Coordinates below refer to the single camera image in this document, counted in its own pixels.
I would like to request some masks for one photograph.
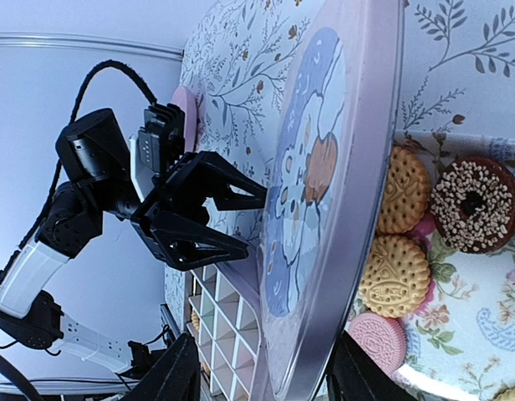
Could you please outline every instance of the pink round object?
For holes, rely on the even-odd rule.
[[[406,335],[395,319],[362,313],[352,320],[348,331],[384,373],[390,375],[404,363]]]

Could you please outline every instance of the brown leaf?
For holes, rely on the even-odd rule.
[[[295,39],[297,37],[297,31],[298,31],[298,28],[296,25],[293,25],[290,29],[289,29],[289,39]]]
[[[466,117],[461,114],[457,114],[452,118],[452,123],[455,125],[460,125],[464,122],[464,119],[466,119]]]

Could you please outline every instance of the floral tray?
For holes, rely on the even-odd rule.
[[[460,124],[463,117],[453,120]],[[489,156],[515,175],[515,144],[508,140],[442,130],[402,131],[395,142],[420,157],[432,184],[454,158],[464,155]],[[432,281],[421,307],[401,319],[408,353],[393,379],[419,400],[428,400],[431,393],[441,399],[483,401],[514,387],[515,237],[490,255],[467,255],[445,246],[430,214],[407,236],[426,251]],[[349,321],[366,310],[357,298]]]

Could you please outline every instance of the cartoon illustration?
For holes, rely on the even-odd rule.
[[[344,122],[343,44],[324,28],[303,56],[280,134],[267,207],[265,288],[274,316],[294,310],[319,252]]]

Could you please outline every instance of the table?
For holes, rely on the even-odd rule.
[[[218,151],[267,184],[288,67],[322,5],[223,0],[209,12],[186,46],[181,73],[199,105],[199,150]],[[512,16],[510,4],[504,11],[485,4],[474,13],[457,0],[405,6],[397,141],[421,155],[433,178],[465,152],[506,161],[515,173],[515,4]],[[490,43],[501,49],[493,56]],[[259,212],[212,215],[213,227],[254,246],[262,223]],[[417,232],[441,249],[429,221]],[[395,379],[418,399],[446,383],[440,395],[489,400],[515,385],[515,239],[490,259],[438,255],[427,303],[403,319],[410,350]],[[479,268],[486,273],[477,274]],[[183,326],[184,278],[171,269],[166,274],[166,300]],[[353,316],[362,310],[355,303]]]

